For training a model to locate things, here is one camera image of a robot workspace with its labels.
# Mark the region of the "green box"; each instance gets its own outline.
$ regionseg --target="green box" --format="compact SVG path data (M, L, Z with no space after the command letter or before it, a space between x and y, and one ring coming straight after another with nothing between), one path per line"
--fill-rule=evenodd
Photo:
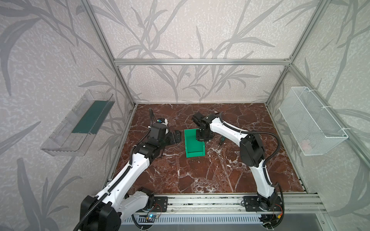
M185 152L186 157L205 156L206 147L204 142L196 140L196 130L198 129L185 129Z

